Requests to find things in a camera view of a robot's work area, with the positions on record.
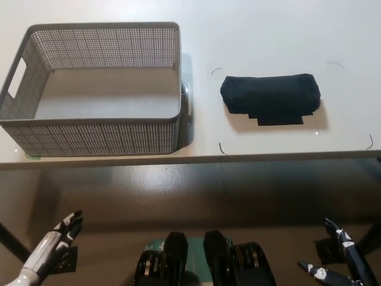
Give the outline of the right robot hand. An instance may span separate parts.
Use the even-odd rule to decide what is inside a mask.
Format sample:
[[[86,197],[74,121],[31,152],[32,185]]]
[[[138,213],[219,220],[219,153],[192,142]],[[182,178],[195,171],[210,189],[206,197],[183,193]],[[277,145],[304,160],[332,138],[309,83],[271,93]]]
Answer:
[[[324,224],[329,237],[315,242],[321,262],[324,265],[344,263],[350,275],[305,261],[297,265],[321,285],[379,285],[366,255],[380,248],[380,223],[373,224],[358,243],[333,220],[325,218]]]

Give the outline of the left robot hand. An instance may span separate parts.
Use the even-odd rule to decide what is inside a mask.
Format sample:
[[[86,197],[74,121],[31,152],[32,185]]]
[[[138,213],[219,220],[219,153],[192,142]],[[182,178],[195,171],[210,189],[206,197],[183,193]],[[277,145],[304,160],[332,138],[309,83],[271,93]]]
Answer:
[[[46,233],[22,267],[41,280],[48,275],[75,272],[78,248],[72,243],[82,229],[82,211],[78,210],[62,219]]]

